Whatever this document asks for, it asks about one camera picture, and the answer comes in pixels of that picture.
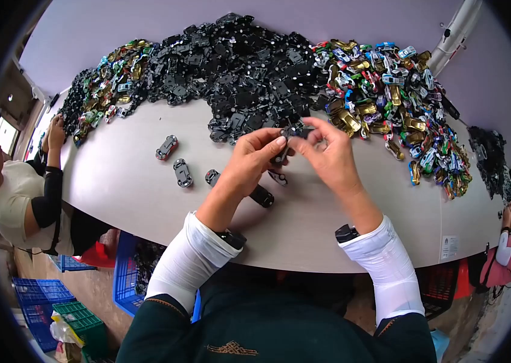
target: green tray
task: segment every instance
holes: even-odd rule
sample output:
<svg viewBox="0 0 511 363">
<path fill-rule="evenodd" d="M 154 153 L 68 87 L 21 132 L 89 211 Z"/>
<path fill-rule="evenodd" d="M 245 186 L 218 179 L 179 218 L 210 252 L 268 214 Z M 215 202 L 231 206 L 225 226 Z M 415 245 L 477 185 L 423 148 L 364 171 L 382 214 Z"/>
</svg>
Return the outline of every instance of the green tray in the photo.
<svg viewBox="0 0 511 363">
<path fill-rule="evenodd" d="M 92 358 L 105 358 L 108 353 L 105 324 L 79 301 L 53 304 L 52 308 L 84 341 L 83 351 Z"/>
</svg>

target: smartwatch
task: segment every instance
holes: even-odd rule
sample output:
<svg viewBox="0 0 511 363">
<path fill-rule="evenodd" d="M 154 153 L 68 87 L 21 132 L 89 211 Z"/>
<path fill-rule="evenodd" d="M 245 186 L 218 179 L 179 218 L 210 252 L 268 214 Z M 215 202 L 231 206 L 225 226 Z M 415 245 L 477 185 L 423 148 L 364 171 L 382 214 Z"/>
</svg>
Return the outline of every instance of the smartwatch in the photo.
<svg viewBox="0 0 511 363">
<path fill-rule="evenodd" d="M 225 232 L 215 232 L 215 234 L 236 250 L 242 249 L 243 245 L 247 242 L 247 238 L 241 233 L 231 233 L 228 229 Z"/>
</svg>

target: black arm sleeve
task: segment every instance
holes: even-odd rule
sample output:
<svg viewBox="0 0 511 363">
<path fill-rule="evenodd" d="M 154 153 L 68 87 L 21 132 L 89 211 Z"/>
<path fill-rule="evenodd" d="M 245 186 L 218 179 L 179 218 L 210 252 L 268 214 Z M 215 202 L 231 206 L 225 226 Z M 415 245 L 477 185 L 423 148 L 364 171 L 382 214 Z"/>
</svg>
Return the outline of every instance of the black arm sleeve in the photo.
<svg viewBox="0 0 511 363">
<path fill-rule="evenodd" d="M 32 165 L 36 173 L 41 177 L 46 172 L 46 160 L 48 160 L 48 154 L 39 149 L 36 155 L 34 155 L 34 160 L 28 160 L 26 163 Z"/>
<path fill-rule="evenodd" d="M 40 228 L 46 228 L 56 222 L 62 212 L 62 170 L 47 167 L 44 182 L 44 196 L 32 199 L 34 218 Z"/>
</svg>

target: black watch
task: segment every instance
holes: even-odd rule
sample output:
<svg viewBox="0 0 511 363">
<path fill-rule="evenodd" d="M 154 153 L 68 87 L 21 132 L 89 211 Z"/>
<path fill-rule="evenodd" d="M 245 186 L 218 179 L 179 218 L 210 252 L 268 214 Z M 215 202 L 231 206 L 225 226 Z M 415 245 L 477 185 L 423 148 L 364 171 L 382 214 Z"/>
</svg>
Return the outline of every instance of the black watch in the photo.
<svg viewBox="0 0 511 363">
<path fill-rule="evenodd" d="M 354 226 L 351 228 L 348 224 L 345 224 L 334 231 L 334 236 L 336 236 L 338 243 L 345 243 L 360 236 L 360 233 L 356 231 Z"/>
<path fill-rule="evenodd" d="M 247 242 L 247 238 L 238 232 L 231 233 L 227 230 L 225 232 L 215 232 L 215 234 L 236 250 L 240 250 Z"/>
<path fill-rule="evenodd" d="M 502 228 L 502 231 L 500 232 L 500 234 L 504 233 L 504 232 L 507 232 L 508 235 L 511 235 L 511 228 L 509 227 L 503 227 Z"/>
</svg>

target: window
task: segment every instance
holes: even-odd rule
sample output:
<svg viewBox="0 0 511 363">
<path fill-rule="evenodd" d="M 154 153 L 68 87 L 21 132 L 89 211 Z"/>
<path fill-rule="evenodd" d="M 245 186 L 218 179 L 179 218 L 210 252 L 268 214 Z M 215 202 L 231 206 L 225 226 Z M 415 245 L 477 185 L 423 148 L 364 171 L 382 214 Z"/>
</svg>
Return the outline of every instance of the window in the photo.
<svg viewBox="0 0 511 363">
<path fill-rule="evenodd" d="M 0 117 L 0 146 L 2 151 L 8 155 L 12 155 L 13 148 L 16 146 L 19 131 L 11 126 L 9 122 Z"/>
</svg>

